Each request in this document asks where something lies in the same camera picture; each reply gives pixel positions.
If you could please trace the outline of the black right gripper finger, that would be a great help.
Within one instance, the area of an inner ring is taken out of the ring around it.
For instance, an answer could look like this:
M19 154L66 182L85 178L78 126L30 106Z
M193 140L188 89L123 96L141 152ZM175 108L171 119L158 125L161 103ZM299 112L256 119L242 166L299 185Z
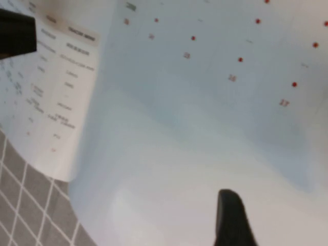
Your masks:
M214 245L257 245L240 196L229 189L218 192Z

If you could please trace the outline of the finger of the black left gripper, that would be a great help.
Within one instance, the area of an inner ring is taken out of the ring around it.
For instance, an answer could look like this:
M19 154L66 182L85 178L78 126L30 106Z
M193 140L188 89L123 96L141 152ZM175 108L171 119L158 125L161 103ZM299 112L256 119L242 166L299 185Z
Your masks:
M35 18L1 9L1 59L37 51Z

